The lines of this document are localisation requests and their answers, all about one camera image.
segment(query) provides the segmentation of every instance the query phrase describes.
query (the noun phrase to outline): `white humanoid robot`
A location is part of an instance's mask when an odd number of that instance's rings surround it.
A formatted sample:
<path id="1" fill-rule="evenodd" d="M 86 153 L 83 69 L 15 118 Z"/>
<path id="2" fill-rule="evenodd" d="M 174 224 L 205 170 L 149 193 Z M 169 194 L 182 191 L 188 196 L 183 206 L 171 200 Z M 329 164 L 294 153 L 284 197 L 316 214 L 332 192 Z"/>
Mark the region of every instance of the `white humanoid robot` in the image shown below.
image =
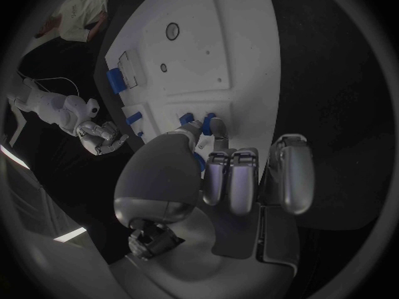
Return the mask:
<path id="1" fill-rule="evenodd" d="M 78 136 L 82 145 L 94 155 L 102 155 L 117 150 L 128 139 L 112 122 L 99 126 L 92 122 L 100 106 L 91 98 L 87 103 L 79 96 L 65 96 L 39 89 L 34 80 L 14 80 L 7 95 L 18 109 L 36 112 L 39 118 L 49 124 L 57 124 L 60 129 L 72 136 Z"/>

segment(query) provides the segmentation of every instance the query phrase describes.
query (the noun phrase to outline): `circular hole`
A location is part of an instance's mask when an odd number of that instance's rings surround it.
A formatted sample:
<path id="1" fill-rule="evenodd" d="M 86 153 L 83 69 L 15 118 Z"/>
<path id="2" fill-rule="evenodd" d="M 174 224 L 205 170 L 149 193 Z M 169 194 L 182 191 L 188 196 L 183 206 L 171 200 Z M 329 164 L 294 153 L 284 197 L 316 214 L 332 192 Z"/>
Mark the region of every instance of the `circular hole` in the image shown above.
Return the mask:
<path id="1" fill-rule="evenodd" d="M 169 25 L 166 27 L 166 37 L 173 41 L 175 40 L 180 33 L 179 26 L 176 23 L 169 23 Z"/>

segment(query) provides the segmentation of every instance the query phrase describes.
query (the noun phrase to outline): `shirt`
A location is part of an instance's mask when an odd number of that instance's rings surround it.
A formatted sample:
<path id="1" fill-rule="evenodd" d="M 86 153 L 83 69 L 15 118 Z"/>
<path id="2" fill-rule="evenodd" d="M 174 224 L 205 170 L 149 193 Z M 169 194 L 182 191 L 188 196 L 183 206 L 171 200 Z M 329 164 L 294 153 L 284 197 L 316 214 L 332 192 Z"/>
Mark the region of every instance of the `shirt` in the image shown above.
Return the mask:
<path id="1" fill-rule="evenodd" d="M 63 17 L 59 26 L 61 38 L 86 42 L 89 30 L 85 27 L 100 19 L 100 12 L 107 12 L 108 0 L 66 0 L 59 9 Z"/>

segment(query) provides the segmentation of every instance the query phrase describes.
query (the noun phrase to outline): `light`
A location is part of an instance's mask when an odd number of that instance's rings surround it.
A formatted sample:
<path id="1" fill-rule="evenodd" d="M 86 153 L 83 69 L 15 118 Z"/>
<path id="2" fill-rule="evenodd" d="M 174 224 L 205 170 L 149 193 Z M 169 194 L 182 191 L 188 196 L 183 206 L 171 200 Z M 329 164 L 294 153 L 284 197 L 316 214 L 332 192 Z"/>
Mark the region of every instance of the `light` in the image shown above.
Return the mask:
<path id="1" fill-rule="evenodd" d="M 10 157 L 13 161 L 16 161 L 19 165 L 29 169 L 28 165 L 25 164 L 23 161 L 21 161 L 18 157 L 14 156 L 12 153 L 10 153 L 9 151 L 7 151 L 3 146 L 0 145 L 0 150 L 7 155 L 8 157 Z"/>
<path id="2" fill-rule="evenodd" d="M 76 236 L 79 236 L 80 234 L 83 234 L 86 231 L 86 229 L 84 229 L 83 227 L 75 230 L 75 231 L 71 231 L 70 233 L 67 233 L 63 236 L 54 238 L 55 241 L 59 241 L 60 243 L 65 243 L 66 241 L 69 241 L 72 238 L 75 238 Z"/>

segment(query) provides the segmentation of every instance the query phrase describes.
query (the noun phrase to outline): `person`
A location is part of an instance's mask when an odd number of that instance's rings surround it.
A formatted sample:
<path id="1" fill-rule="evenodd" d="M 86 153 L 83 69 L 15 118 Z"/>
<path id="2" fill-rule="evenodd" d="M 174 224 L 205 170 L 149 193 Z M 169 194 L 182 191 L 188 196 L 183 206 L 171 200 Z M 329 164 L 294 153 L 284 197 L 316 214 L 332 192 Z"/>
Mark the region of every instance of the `person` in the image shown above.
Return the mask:
<path id="1" fill-rule="evenodd" d="M 56 29 L 64 40 L 89 42 L 107 19 L 107 4 L 108 0 L 66 0 L 47 18 L 35 38 Z M 93 23 L 96 24 L 91 30 L 85 29 Z"/>

